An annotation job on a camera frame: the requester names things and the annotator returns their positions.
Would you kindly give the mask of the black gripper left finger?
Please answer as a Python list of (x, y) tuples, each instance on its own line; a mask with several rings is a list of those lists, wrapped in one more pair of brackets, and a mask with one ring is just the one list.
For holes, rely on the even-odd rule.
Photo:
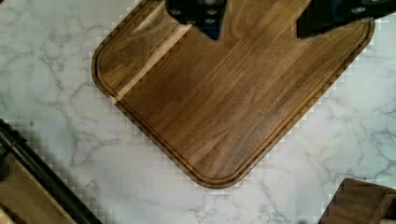
[(227, 0), (165, 0), (165, 9), (177, 22), (191, 24), (212, 40), (218, 40)]

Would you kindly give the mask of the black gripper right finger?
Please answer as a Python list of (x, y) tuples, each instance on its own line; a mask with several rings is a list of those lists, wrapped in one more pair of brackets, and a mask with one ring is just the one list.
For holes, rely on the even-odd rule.
[(372, 21), (396, 10), (396, 0), (311, 0), (297, 20), (297, 37), (323, 35), (355, 21)]

